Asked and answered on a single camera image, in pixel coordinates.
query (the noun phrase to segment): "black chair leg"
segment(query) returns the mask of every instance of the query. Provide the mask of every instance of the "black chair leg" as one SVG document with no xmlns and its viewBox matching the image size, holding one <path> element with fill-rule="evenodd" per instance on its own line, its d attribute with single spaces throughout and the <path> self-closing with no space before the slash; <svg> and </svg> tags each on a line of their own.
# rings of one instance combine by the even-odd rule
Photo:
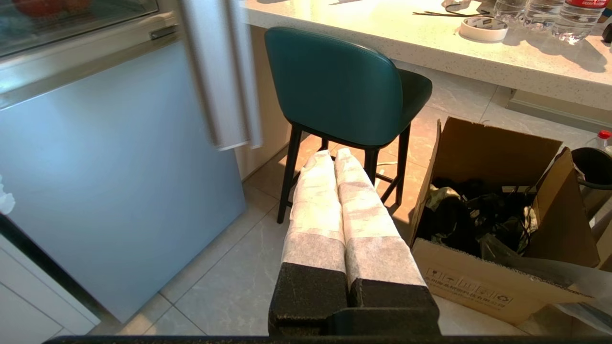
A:
<svg viewBox="0 0 612 344">
<path fill-rule="evenodd" d="M 324 151 L 326 149 L 329 149 L 329 140 L 326 138 L 321 138 L 321 148 L 319 150 Z"/>
<path fill-rule="evenodd" d="M 287 164 L 285 165 L 285 175 L 283 176 L 283 188 L 280 192 L 280 204 L 278 205 L 278 217 L 276 222 L 283 223 L 285 211 L 289 203 L 289 192 L 293 186 L 293 174 L 296 170 L 297 153 L 300 150 L 302 131 L 291 126 L 291 138 L 289 139 L 289 151 L 287 153 Z"/>
<path fill-rule="evenodd" d="M 376 164 L 378 163 L 378 149 L 372 151 L 365 151 L 365 163 L 364 169 L 365 172 L 370 177 L 370 181 L 372 185 L 374 185 L 374 181 L 376 180 Z"/>
<path fill-rule="evenodd" d="M 397 157 L 397 176 L 399 178 L 395 187 L 395 204 L 401 205 L 401 198 L 404 193 L 404 179 L 406 178 L 406 161 L 408 159 L 408 140 L 410 138 L 410 125 L 400 134 L 400 144 Z"/>
</svg>

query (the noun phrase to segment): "chair backrest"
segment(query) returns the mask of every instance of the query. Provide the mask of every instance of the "chair backrest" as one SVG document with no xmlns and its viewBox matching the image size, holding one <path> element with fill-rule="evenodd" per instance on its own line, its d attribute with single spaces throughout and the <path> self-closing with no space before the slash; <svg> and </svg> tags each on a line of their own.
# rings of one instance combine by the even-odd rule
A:
<svg viewBox="0 0 612 344">
<path fill-rule="evenodd" d="M 298 29 L 271 28 L 265 38 L 289 122 L 359 146 L 387 144 L 403 129 L 400 76 L 381 53 Z"/>
</svg>

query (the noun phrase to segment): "teal bar stool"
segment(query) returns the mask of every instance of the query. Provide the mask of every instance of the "teal bar stool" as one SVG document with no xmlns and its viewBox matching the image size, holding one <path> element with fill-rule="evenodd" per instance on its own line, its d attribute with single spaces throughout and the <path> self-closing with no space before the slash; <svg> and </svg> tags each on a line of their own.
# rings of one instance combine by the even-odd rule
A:
<svg viewBox="0 0 612 344">
<path fill-rule="evenodd" d="M 381 200 L 393 189 L 401 204 L 408 158 L 410 122 L 431 96 L 431 81 L 398 70 L 377 51 L 329 36 L 290 28 L 266 32 L 266 49 L 280 108 L 291 124 L 289 153 L 278 208 L 278 223 L 285 218 L 289 191 L 302 132 L 365 151 L 365 171 L 390 182 Z M 397 176 L 376 173 L 378 152 L 400 136 Z"/>
</svg>

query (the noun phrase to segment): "kitchen counter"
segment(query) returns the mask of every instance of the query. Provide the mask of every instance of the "kitchen counter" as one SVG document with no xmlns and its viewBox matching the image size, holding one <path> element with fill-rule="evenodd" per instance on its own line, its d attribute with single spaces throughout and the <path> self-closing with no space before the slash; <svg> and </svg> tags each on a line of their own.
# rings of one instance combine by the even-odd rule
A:
<svg viewBox="0 0 612 344">
<path fill-rule="evenodd" d="M 480 5 L 473 0 L 461 12 L 475 13 Z M 254 26 L 327 34 L 396 61 L 612 110 L 612 54 L 601 27 L 574 46 L 522 28 L 486 43 L 459 35 L 463 18 L 412 14 L 443 13 L 441 0 L 245 0 L 243 6 Z"/>
</svg>

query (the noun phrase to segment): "trash can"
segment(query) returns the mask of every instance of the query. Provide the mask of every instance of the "trash can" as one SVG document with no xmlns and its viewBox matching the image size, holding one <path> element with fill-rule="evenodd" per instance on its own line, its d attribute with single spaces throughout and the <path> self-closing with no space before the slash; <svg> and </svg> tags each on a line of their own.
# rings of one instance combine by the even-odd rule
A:
<svg viewBox="0 0 612 344">
<path fill-rule="evenodd" d="M 578 148 L 572 151 L 572 160 L 584 173 L 578 183 L 590 220 L 612 196 L 612 157 L 599 149 Z"/>
</svg>

